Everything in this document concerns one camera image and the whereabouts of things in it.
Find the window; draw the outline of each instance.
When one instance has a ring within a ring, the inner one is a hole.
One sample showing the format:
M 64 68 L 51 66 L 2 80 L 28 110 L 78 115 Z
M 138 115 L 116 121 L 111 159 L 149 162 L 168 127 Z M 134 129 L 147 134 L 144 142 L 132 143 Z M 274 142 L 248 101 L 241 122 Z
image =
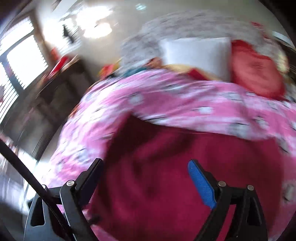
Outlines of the window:
M 36 43 L 29 17 L 11 27 L 0 44 L 0 86 L 4 87 L 3 102 L 0 102 L 1 123 L 19 94 L 47 69 L 48 64 Z M 11 72 L 5 72 L 4 64 L 10 66 L 15 77 Z

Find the bright window pane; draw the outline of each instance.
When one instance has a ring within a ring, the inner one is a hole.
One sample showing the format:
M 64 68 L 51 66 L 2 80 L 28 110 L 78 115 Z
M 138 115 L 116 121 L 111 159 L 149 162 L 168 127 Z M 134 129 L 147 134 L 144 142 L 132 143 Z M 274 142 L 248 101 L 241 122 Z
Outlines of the bright window pane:
M 4 86 L 3 102 L 0 103 L 0 123 L 4 119 L 9 108 L 18 97 L 18 93 L 10 83 L 8 76 L 5 73 L 3 65 L 0 63 L 0 86 Z
M 0 54 L 6 51 L 10 46 L 19 41 L 22 37 L 26 36 L 34 30 L 30 18 L 25 18 L 11 29 L 9 29 L 4 37 L 1 39 Z
M 23 88 L 48 67 L 33 35 L 11 50 L 7 60 Z

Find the blue gripper pad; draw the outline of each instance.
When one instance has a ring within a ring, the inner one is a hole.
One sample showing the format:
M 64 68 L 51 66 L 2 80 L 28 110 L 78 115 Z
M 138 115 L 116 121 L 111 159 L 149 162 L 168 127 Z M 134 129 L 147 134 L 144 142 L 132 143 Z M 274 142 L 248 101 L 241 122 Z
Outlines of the blue gripper pad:
M 214 189 L 194 161 L 188 163 L 188 172 L 203 203 L 213 209 L 216 206 Z

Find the wall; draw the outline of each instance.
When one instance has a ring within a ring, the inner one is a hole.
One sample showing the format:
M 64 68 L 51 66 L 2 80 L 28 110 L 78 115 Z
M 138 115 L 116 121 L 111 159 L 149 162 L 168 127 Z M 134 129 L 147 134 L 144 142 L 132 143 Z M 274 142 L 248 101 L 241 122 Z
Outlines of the wall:
M 37 5 L 37 17 L 43 31 L 51 28 L 65 13 L 67 6 L 75 0 L 62 0 L 54 12 L 51 10 L 51 1 L 40 0 Z M 216 9 L 242 20 L 262 23 L 270 31 L 279 32 L 285 36 L 287 33 L 275 18 L 258 0 L 85 0 L 89 6 L 102 5 L 110 7 L 113 13 L 102 22 L 107 22 L 112 32 L 98 39 L 81 38 L 80 47 L 73 51 L 81 55 L 88 63 L 93 74 L 96 74 L 101 66 L 112 63 L 120 58 L 121 42 L 136 33 L 142 24 L 158 16 L 188 9 Z M 137 10 L 141 4 L 144 9 Z

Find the bed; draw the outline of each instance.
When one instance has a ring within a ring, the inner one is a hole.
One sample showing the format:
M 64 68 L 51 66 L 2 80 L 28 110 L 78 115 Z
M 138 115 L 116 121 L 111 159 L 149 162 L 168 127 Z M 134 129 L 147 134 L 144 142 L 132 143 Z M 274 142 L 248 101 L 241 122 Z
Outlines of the bed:
M 168 37 L 242 39 L 275 63 L 280 62 L 282 51 L 272 38 L 266 38 L 261 29 L 250 23 L 212 11 L 177 12 L 146 23 L 138 34 L 123 43 L 121 70 L 159 56 L 157 41 Z M 296 210 L 295 103 L 260 97 L 234 83 L 192 81 L 167 69 L 109 78 L 84 95 L 64 125 L 44 183 L 48 187 L 61 186 L 75 180 L 95 158 L 104 159 L 108 142 L 121 117 L 128 112 L 157 125 L 248 140 L 276 138 L 282 152 L 284 171 L 279 192 L 283 198 L 275 207 L 276 218 L 267 223 L 269 239 L 278 239 Z M 91 216 L 87 209 L 84 213 L 87 218 Z M 99 240 L 115 240 L 99 226 L 92 228 Z

